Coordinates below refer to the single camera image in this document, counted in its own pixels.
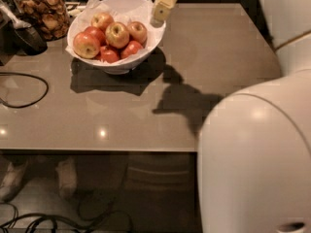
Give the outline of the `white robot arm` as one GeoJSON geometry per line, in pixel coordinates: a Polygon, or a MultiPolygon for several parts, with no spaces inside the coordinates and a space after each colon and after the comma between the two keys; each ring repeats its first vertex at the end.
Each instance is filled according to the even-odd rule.
{"type": "Polygon", "coordinates": [[[199,134],[203,233],[311,233],[311,0],[260,0],[280,78],[222,100],[199,134]]]}

